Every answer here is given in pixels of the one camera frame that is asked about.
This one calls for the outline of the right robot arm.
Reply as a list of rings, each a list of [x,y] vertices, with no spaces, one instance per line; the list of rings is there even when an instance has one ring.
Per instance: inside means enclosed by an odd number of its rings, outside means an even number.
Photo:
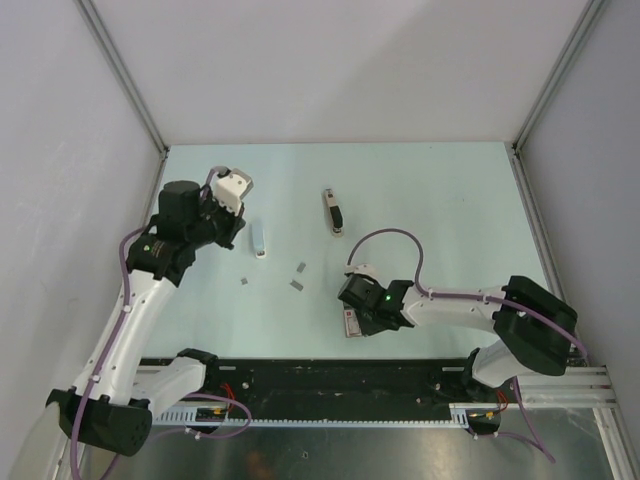
[[[486,400],[519,375],[564,375],[577,344],[576,311],[524,276],[488,289],[435,291],[411,280],[384,287],[352,272],[338,299],[354,311],[365,336],[436,324],[496,335],[492,345],[472,351],[461,376],[462,391],[473,401]]]

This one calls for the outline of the beige black stapler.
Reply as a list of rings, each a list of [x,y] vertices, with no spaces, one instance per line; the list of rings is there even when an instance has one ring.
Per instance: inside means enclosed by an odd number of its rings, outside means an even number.
[[[332,189],[323,191],[323,199],[328,215],[330,230],[333,236],[341,237],[344,235],[344,218],[342,211],[337,202],[337,198]]]

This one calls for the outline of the red staple box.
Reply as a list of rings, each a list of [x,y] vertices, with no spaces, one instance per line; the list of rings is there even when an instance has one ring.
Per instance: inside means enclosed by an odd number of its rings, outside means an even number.
[[[358,338],[363,336],[354,309],[350,307],[345,307],[343,309],[343,319],[344,319],[345,335],[347,338]]]

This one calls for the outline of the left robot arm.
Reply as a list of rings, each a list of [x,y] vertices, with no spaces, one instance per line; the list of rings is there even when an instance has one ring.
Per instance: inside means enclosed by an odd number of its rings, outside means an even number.
[[[72,386],[52,390],[47,399],[58,405],[59,426],[72,443],[131,457],[157,416],[192,393],[207,400],[219,392],[221,376],[211,369],[216,356],[193,348],[140,385],[134,380],[157,320],[197,251],[211,244],[233,249],[251,188],[238,171],[204,185],[169,182],[157,213],[125,237],[121,292],[105,330]]]

